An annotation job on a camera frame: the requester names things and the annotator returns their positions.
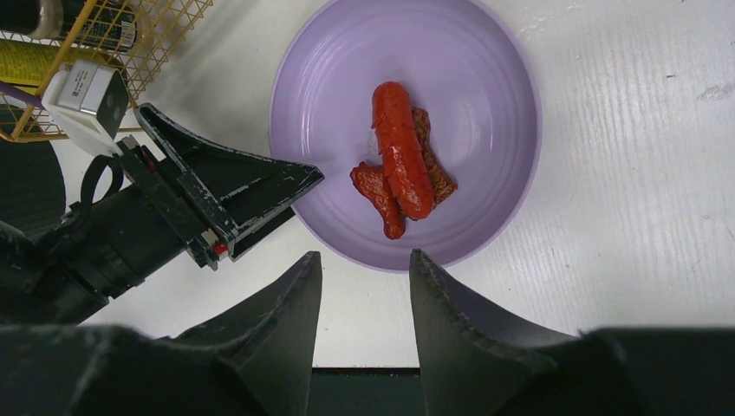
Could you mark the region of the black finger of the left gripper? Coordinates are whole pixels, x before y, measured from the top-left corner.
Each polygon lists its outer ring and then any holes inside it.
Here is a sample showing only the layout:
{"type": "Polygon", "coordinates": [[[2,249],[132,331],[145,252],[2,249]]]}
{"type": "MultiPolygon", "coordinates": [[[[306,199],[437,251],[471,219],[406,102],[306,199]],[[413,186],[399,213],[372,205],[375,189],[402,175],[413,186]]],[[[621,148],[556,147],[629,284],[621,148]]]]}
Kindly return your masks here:
{"type": "Polygon", "coordinates": [[[225,242],[239,241],[259,219],[291,207],[324,180],[316,166],[219,145],[150,103],[135,108],[134,115],[164,154],[164,171],[225,242]]]}
{"type": "Polygon", "coordinates": [[[284,208],[278,213],[272,213],[265,218],[259,219],[255,226],[234,245],[234,251],[230,255],[232,262],[236,262],[244,256],[250,249],[260,243],[273,231],[284,225],[295,216],[295,212],[291,207],[284,208]]]}

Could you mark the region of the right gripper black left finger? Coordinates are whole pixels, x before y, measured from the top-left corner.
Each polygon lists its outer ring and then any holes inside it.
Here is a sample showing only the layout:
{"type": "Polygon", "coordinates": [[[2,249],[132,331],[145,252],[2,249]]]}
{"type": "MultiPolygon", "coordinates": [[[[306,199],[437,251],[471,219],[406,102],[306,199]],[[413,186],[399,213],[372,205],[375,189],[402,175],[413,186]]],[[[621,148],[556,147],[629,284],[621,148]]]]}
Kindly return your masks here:
{"type": "Polygon", "coordinates": [[[175,338],[121,326],[4,325],[4,415],[303,415],[322,296],[304,254],[175,338]]]}

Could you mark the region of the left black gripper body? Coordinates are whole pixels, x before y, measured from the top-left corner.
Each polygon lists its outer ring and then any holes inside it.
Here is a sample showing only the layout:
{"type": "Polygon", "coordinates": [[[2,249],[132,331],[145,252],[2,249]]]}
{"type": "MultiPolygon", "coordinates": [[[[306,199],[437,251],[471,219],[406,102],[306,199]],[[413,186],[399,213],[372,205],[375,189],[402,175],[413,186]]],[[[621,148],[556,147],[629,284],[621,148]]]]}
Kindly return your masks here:
{"type": "Polygon", "coordinates": [[[107,159],[129,186],[96,203],[80,202],[69,231],[68,285],[78,297],[110,299],[142,284],[186,252],[216,268],[236,242],[225,242],[184,198],[172,174],[145,145],[128,136],[107,159]]]}

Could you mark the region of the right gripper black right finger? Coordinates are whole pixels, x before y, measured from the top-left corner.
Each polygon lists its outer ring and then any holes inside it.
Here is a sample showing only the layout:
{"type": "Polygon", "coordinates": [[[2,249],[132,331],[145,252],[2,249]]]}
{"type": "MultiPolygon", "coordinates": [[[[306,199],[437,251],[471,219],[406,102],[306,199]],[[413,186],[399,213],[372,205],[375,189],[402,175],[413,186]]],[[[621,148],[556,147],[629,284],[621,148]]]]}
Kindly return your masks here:
{"type": "Polygon", "coordinates": [[[566,335],[511,313],[424,251],[409,266],[431,415],[731,415],[732,328],[566,335]]]}

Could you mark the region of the red sausage pieces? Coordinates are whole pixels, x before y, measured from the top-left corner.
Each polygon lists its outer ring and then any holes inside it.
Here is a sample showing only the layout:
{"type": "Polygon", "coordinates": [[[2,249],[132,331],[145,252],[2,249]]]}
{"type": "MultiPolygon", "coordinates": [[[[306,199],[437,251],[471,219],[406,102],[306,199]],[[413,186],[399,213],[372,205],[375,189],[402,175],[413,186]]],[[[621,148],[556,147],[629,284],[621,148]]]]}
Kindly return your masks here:
{"type": "Polygon", "coordinates": [[[385,237],[396,240],[405,234],[407,220],[428,218],[459,185],[431,147],[429,113],[413,105],[399,82],[383,82],[373,92],[371,128],[381,163],[363,161],[349,177],[381,216],[385,237]]]}

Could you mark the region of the small yellow label bottle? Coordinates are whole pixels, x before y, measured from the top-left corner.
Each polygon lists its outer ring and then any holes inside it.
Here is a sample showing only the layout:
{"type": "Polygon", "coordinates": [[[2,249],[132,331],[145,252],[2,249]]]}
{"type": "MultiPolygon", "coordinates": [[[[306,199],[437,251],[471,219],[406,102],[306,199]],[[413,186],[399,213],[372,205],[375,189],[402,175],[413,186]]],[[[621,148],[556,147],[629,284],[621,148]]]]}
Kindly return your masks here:
{"type": "Polygon", "coordinates": [[[1,40],[1,81],[34,94],[51,68],[59,47],[1,40]]]}

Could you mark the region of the small black cap jar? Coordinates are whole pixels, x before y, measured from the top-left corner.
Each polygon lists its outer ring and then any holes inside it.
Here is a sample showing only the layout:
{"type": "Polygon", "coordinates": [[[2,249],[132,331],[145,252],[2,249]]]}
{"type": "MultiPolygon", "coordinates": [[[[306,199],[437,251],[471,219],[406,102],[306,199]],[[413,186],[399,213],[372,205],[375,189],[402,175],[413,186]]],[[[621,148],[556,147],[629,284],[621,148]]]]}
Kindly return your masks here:
{"type": "MultiPolygon", "coordinates": [[[[63,41],[72,34],[86,4],[69,0],[5,0],[1,2],[1,30],[36,40],[63,41]]],[[[94,1],[72,38],[90,48],[128,52],[140,40],[140,28],[131,5],[94,1]]]]}

